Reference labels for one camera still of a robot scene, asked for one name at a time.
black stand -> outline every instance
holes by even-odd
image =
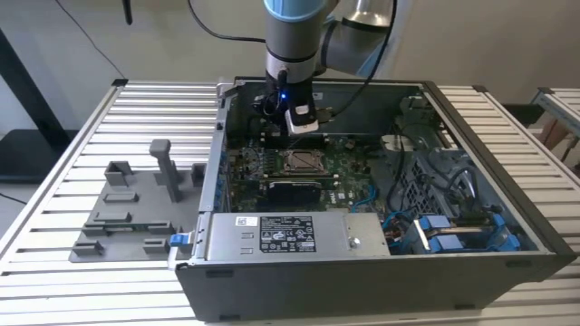
[[[0,183],[40,183],[78,131],[63,129],[2,29],[0,75],[39,128],[0,140]]]

sticker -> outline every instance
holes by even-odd
[[[260,250],[263,253],[315,253],[312,216],[260,217]]]
[[[236,226],[258,226],[258,217],[256,216],[238,216],[236,217]]]

white wall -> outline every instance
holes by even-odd
[[[130,79],[214,81],[264,74],[263,45],[207,35],[186,0],[134,0],[132,26],[120,0],[62,2]],[[264,37],[262,0],[194,2],[215,31]],[[390,52],[379,77],[486,84],[504,101],[528,101],[536,86],[580,86],[580,1],[400,2],[412,7],[411,23],[398,27],[400,51]],[[62,124],[79,128],[116,71],[55,1],[0,0],[0,27]],[[331,72],[326,77],[343,76]]]
[[[580,88],[579,17],[579,0],[415,0],[392,77],[482,84],[511,103]]]

cable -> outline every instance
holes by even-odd
[[[23,200],[19,200],[19,199],[16,199],[16,198],[14,198],[14,197],[10,197],[10,196],[7,196],[7,195],[4,195],[2,192],[0,192],[0,197],[4,197],[4,198],[7,198],[7,199],[10,199],[10,200],[14,200],[15,202],[19,202],[19,203],[22,203],[22,204],[28,204],[26,201],[23,201]]]
[[[191,4],[191,0],[187,0],[187,2],[188,2],[188,7],[190,7],[191,15],[194,16],[194,19],[195,19],[196,23],[199,24],[202,29],[207,32],[207,34],[210,34],[214,37],[218,37],[219,39],[227,39],[230,41],[246,41],[246,42],[266,43],[266,39],[259,39],[259,38],[255,38],[255,37],[230,36],[230,35],[223,35],[223,34],[218,34],[216,32],[214,32],[204,25],[204,23],[200,20],[200,17],[198,17],[196,12],[194,10],[194,5]]]
[[[370,197],[366,200],[362,200],[360,202],[352,205],[351,213],[356,213],[356,207],[360,206],[362,204],[371,202],[375,199],[375,195],[376,195],[375,187],[370,185]]]
[[[115,65],[115,63],[112,63],[110,57],[103,53],[103,51],[100,51],[98,45],[95,44],[95,42],[92,41],[92,38],[90,36],[90,34],[87,33],[87,31],[84,30],[83,26],[79,24],[78,20],[75,19],[75,17],[72,17],[72,14],[68,12],[67,9],[64,9],[60,0],[55,0],[58,6],[63,9],[64,13],[68,15],[68,17],[71,18],[71,20],[74,21],[74,23],[76,24],[76,26],[79,27],[80,31],[83,32],[84,36],[87,36],[87,39],[90,40],[92,47],[95,48],[95,50],[98,50],[98,52],[100,53],[100,55],[106,58],[106,60],[110,62],[110,64],[112,65],[112,67],[115,68],[115,70],[119,72],[119,75],[126,78],[126,75],[120,72],[118,66]]]
[[[392,1],[392,15],[391,15],[391,17],[392,17],[391,18],[391,28],[387,29],[387,33],[386,33],[384,40],[383,40],[383,45],[380,46],[379,56],[378,56],[378,60],[375,62],[375,66],[372,66],[371,74],[367,77],[367,79],[364,80],[363,86],[360,86],[360,88],[356,90],[351,99],[347,101],[347,103],[344,103],[343,107],[332,114],[334,117],[338,116],[339,114],[342,114],[348,109],[351,104],[355,102],[356,98],[362,95],[364,88],[367,88],[367,86],[371,84],[372,78],[375,78],[375,74],[379,70],[380,61],[383,60],[383,55],[384,55],[384,52],[387,50],[387,45],[390,43],[392,29],[395,27],[395,19],[398,17],[398,0]]]
[[[450,182],[447,183],[446,192],[451,192],[451,187],[454,187],[455,180],[458,180],[458,177],[464,173],[468,172],[471,176],[471,184],[474,185],[474,202],[471,203],[471,209],[474,209],[475,202],[480,200],[480,190],[478,187],[478,178],[475,176],[475,172],[471,169],[471,167],[462,168],[458,170],[458,172],[454,174],[454,176],[450,179]]]
[[[406,215],[406,217],[408,217],[408,215],[407,215],[407,211],[396,211],[396,212],[392,212],[391,214],[390,214],[390,216],[387,216],[387,218],[386,218],[386,220],[384,220],[384,222],[383,222],[383,230],[384,229],[387,229],[387,226],[390,226],[390,222],[391,222],[391,220],[392,220],[392,218],[395,217],[395,216],[398,216],[399,214],[403,214],[403,215]]]
[[[395,188],[398,187],[398,184],[400,182],[400,178],[403,176],[403,168],[404,168],[404,165],[406,165],[406,147],[404,147],[404,144],[403,144],[403,136],[399,135],[399,139],[400,139],[399,167],[398,167],[398,172],[395,173],[395,180],[394,180],[392,186],[390,188],[390,192],[387,193],[387,208],[392,212],[396,211],[396,209],[395,209],[395,207],[392,206],[392,203],[391,203],[392,194],[395,193]]]

motherboard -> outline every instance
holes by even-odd
[[[379,140],[295,142],[251,141],[230,150],[232,211],[384,212],[371,167],[382,157]]]

